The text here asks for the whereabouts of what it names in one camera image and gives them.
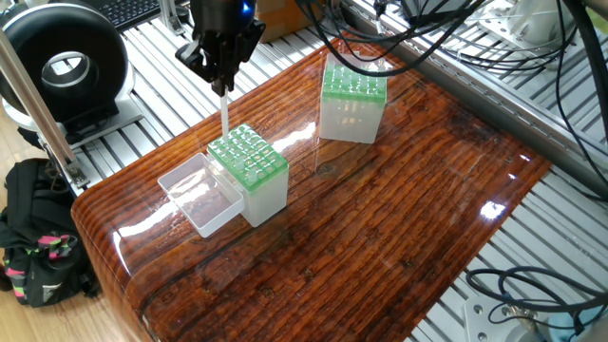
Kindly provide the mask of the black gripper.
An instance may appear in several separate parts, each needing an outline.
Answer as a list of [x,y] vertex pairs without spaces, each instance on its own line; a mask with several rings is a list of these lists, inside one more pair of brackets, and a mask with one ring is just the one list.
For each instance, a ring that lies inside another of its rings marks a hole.
[[[254,24],[256,5],[256,0],[193,0],[194,41],[180,49],[180,61],[219,96],[234,90],[239,65],[250,60],[266,29],[265,24]],[[207,32],[236,35],[227,63],[225,36],[204,36]]]

